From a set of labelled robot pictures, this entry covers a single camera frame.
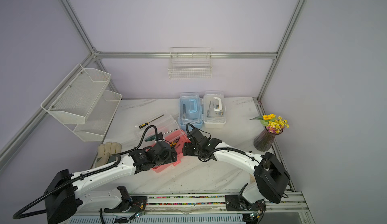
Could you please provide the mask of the pink toolbox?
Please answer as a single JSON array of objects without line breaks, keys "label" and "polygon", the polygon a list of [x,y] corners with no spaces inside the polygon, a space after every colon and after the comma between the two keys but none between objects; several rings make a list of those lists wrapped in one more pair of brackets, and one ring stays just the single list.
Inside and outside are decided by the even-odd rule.
[{"label": "pink toolbox", "polygon": [[[150,123],[149,125],[156,126],[158,129],[158,133],[162,133],[162,135],[163,135],[162,139],[165,140],[166,142],[168,142],[169,144],[174,139],[179,138],[179,137],[180,137],[180,141],[179,141],[179,147],[175,148],[176,152],[177,152],[177,161],[174,163],[170,163],[170,164],[166,164],[166,165],[162,165],[162,166],[158,166],[156,168],[153,168],[152,170],[156,173],[161,173],[170,166],[179,165],[181,163],[181,159],[183,158],[183,154],[182,154],[183,144],[185,142],[188,142],[188,138],[187,138],[187,135],[185,134],[185,132],[180,128],[180,126],[178,125],[177,121],[173,118],[173,116],[167,111],[156,113],[156,115],[154,115],[146,120],[141,120],[140,123],[135,126],[138,137],[141,138],[143,135],[143,132],[149,126],[148,125],[142,129],[139,129],[139,125],[146,123],[152,119],[155,119],[156,117],[161,116],[163,114],[164,114],[164,116],[162,118]],[[176,131],[173,131],[171,133],[166,133],[167,131],[174,130],[176,128],[177,128]]]}]

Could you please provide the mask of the white clear toolbox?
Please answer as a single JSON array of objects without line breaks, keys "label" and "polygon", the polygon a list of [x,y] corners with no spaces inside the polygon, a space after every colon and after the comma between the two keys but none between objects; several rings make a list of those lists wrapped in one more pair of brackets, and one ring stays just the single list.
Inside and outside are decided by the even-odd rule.
[{"label": "white clear toolbox", "polygon": [[203,122],[206,128],[223,128],[226,124],[226,107],[223,92],[206,91],[203,97]]}]

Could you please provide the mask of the blue toolbox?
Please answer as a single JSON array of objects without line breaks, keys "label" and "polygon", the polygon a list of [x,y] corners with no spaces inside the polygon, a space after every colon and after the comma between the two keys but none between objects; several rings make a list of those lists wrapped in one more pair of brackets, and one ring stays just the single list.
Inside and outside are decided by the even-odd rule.
[{"label": "blue toolbox", "polygon": [[191,124],[196,128],[203,126],[203,110],[198,93],[181,93],[179,106],[178,123],[184,132],[186,132],[187,124]]}]

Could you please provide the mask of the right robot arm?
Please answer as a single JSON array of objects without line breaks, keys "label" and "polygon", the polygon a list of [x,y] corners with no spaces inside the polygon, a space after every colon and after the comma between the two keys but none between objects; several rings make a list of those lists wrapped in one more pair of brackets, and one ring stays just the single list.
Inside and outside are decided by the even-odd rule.
[{"label": "right robot arm", "polygon": [[255,182],[245,184],[237,195],[225,196],[228,210],[248,211],[257,207],[265,211],[266,200],[279,204],[282,199],[289,198],[285,190],[290,175],[274,154],[245,152],[220,139],[205,137],[204,131],[192,124],[187,124],[185,128],[189,142],[183,146],[184,156],[196,156],[202,162],[221,161],[254,177]]}]

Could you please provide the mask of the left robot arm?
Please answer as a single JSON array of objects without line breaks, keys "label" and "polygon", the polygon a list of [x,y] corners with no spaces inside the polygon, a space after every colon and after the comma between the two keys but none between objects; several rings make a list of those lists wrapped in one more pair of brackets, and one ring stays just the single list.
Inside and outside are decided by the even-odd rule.
[{"label": "left robot arm", "polygon": [[177,160],[175,147],[155,132],[155,144],[113,153],[115,161],[92,171],[57,173],[45,193],[13,215],[14,220],[45,214],[49,224],[59,224],[71,218],[84,204],[81,197],[116,179],[148,171]]}]

